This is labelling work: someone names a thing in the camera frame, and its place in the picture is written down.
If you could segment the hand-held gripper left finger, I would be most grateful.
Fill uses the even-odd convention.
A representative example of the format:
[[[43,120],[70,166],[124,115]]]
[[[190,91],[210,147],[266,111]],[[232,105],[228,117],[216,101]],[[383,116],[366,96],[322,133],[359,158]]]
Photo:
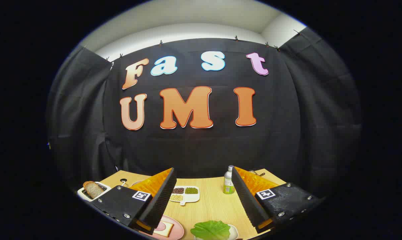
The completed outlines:
[[[92,208],[127,229],[152,235],[177,182],[174,168],[125,187],[117,185],[91,201]]]

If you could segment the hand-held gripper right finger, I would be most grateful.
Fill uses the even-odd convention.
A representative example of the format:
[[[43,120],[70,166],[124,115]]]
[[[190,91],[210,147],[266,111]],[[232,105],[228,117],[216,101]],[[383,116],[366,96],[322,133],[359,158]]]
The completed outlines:
[[[322,202],[294,183],[277,184],[236,166],[232,169],[232,183],[259,234],[291,225]]]

